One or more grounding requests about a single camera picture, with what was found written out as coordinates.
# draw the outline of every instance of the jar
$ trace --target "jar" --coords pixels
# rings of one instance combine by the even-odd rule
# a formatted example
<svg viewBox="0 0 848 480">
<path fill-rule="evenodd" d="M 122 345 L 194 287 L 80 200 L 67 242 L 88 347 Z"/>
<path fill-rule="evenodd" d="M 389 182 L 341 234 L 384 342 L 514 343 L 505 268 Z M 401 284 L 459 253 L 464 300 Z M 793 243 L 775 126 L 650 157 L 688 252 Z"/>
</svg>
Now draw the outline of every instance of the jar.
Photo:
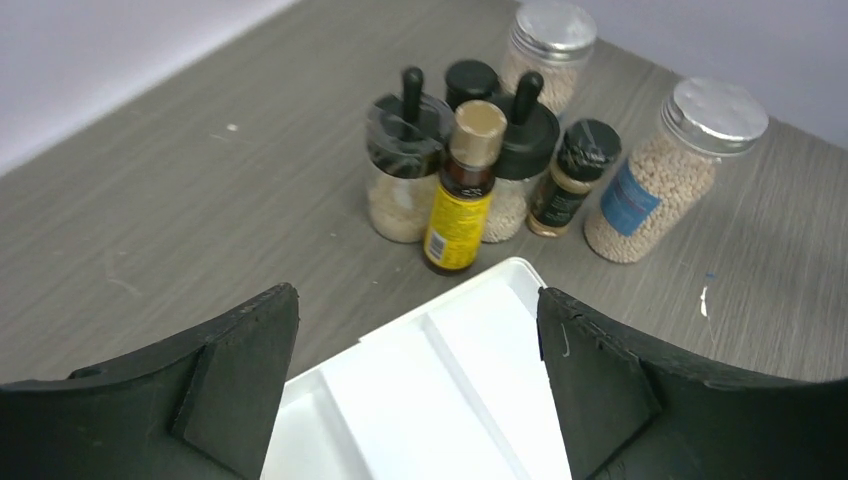
<svg viewBox="0 0 848 480">
<path fill-rule="evenodd" d="M 437 273 L 465 271 L 477 257 L 495 183 L 491 167 L 505 129 L 506 117 L 491 103 L 472 100 L 456 109 L 450 156 L 439 170 L 424 237 L 425 261 Z"/>
<path fill-rule="evenodd" d="M 710 190 L 722 159 L 748 153 L 768 121 L 741 87 L 705 78 L 678 83 L 658 131 L 633 151 L 587 218 L 589 246 L 617 263 L 644 257 Z"/>
<path fill-rule="evenodd" d="M 470 100 L 488 100 L 500 91 L 498 74 L 479 60 L 460 60 L 445 72 L 445 102 L 451 110 Z"/>
<path fill-rule="evenodd" d="M 497 95 L 490 100 L 508 124 L 493 168 L 497 178 L 483 230 L 486 243 L 509 240 L 521 229 L 530 194 L 556 148 L 559 123 L 553 112 L 538 103 L 543 88 L 542 75 L 531 71 L 521 77 L 515 95 Z"/>
<path fill-rule="evenodd" d="M 565 2 L 530 2 L 515 14 L 501 85 L 513 93 L 521 75 L 535 70 L 545 78 L 539 101 L 560 115 L 595 45 L 598 29 L 582 8 Z"/>
<path fill-rule="evenodd" d="M 386 95 L 374 103 L 366 127 L 369 218 L 377 233 L 399 243 L 424 237 L 439 182 L 436 173 L 453 130 L 453 112 L 445 102 L 421 93 L 414 78 L 419 73 L 410 74 L 412 82 L 404 77 L 402 97 Z M 405 121 L 410 105 L 418 112 Z"/>
<path fill-rule="evenodd" d="M 604 172 L 618 160 L 621 138 L 611 126 L 593 119 L 566 129 L 557 157 L 539 183 L 527 215 L 530 231 L 559 237 Z"/>
</svg>

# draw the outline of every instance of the bottle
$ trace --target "bottle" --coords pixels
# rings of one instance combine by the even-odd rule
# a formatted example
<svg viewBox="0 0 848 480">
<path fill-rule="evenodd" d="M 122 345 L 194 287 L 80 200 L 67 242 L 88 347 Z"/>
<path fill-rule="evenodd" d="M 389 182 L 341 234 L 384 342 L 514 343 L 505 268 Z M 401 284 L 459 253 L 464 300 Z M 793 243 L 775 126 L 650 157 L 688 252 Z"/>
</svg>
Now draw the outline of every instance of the bottle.
<svg viewBox="0 0 848 480">
<path fill-rule="evenodd" d="M 515 92 L 524 72 L 545 77 L 539 101 L 560 117 L 586 65 L 598 28 L 585 10 L 562 1 L 525 2 L 515 13 L 501 64 L 501 85 Z"/>
<path fill-rule="evenodd" d="M 445 101 L 453 111 L 469 100 L 488 100 L 500 91 L 498 74 L 479 60 L 460 60 L 445 72 Z"/>
<path fill-rule="evenodd" d="M 465 102 L 456 109 L 448 158 L 439 170 L 424 257 L 437 273 L 468 269 L 477 257 L 489 212 L 506 116 L 491 103 Z"/>
<path fill-rule="evenodd" d="M 424 238 L 430 219 L 453 112 L 445 102 L 422 93 L 424 74 L 419 68 L 404 70 L 402 81 L 400 97 L 385 95 L 368 112 L 368 216 L 384 238 L 415 243 Z"/>
<path fill-rule="evenodd" d="M 742 87 L 688 78 L 674 87 L 658 123 L 584 225 L 592 250 L 612 262 L 637 262 L 651 251 L 712 188 L 718 165 L 754 148 L 769 117 Z"/>
<path fill-rule="evenodd" d="M 531 201 L 530 231 L 542 237 L 564 235 L 592 187 L 620 153 L 621 138 L 603 122 L 584 119 L 567 128 Z"/>
<path fill-rule="evenodd" d="M 507 116 L 503 146 L 492 171 L 495 187 L 484 243 L 509 240 L 527 218 L 527 206 L 539 178 L 559 140 L 559 122 L 547 107 L 538 103 L 545 80 L 538 72 L 527 72 L 518 82 L 515 95 L 497 95 L 489 101 Z"/>
</svg>

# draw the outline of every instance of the brown glass bottle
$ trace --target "brown glass bottle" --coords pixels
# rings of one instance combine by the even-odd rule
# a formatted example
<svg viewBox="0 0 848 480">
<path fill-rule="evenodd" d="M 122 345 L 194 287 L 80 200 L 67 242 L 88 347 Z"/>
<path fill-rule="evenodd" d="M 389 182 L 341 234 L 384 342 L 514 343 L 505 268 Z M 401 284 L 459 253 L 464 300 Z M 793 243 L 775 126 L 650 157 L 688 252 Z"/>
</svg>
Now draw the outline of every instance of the brown glass bottle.
<svg viewBox="0 0 848 480">
<path fill-rule="evenodd" d="M 467 270 L 477 256 L 489 212 L 506 117 L 491 103 L 472 100 L 456 110 L 449 158 L 439 171 L 439 186 L 424 236 L 424 258 L 440 274 Z"/>
</svg>

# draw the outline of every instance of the small bottle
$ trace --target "small bottle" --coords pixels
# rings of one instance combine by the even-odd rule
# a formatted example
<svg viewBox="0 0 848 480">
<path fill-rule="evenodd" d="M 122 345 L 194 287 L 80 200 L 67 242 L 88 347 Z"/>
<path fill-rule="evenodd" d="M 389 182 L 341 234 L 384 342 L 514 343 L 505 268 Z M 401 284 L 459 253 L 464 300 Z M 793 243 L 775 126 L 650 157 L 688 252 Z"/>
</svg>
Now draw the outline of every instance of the small bottle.
<svg viewBox="0 0 848 480">
<path fill-rule="evenodd" d="M 402 81 L 401 96 L 385 95 L 368 112 L 368 216 L 384 238 L 415 243 L 424 238 L 430 219 L 453 112 L 422 92 L 419 68 L 404 70 Z"/>
<path fill-rule="evenodd" d="M 609 125 L 584 119 L 569 127 L 531 202 L 527 215 L 530 230 L 542 237 L 564 235 L 580 205 L 619 154 L 621 138 Z"/>
<path fill-rule="evenodd" d="M 488 100 L 501 91 L 498 74 L 479 60 L 460 60 L 445 72 L 445 101 L 456 107 L 470 100 Z"/>
<path fill-rule="evenodd" d="M 468 269 L 477 257 L 489 212 L 506 116 L 491 103 L 465 102 L 456 109 L 449 155 L 439 170 L 433 212 L 424 236 L 427 264 L 441 274 Z"/>
<path fill-rule="evenodd" d="M 493 167 L 495 187 L 483 242 L 509 240 L 527 218 L 530 195 L 548 168 L 559 140 L 559 122 L 547 107 L 538 103 L 545 80 L 538 72 L 527 72 L 518 82 L 515 95 L 497 95 L 489 101 L 507 116 L 503 146 Z"/>
</svg>

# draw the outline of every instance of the white wall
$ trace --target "white wall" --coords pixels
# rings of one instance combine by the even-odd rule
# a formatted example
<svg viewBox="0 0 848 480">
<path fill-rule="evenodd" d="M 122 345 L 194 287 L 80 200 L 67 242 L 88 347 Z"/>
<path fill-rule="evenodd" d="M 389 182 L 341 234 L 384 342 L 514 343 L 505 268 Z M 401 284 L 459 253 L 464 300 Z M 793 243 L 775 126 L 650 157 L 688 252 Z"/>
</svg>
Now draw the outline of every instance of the white wall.
<svg viewBox="0 0 848 480">
<path fill-rule="evenodd" d="M 0 0 L 0 175 L 294 0 Z"/>
<path fill-rule="evenodd" d="M 570 1 L 606 40 L 742 85 L 774 117 L 848 148 L 848 1 Z"/>
</svg>

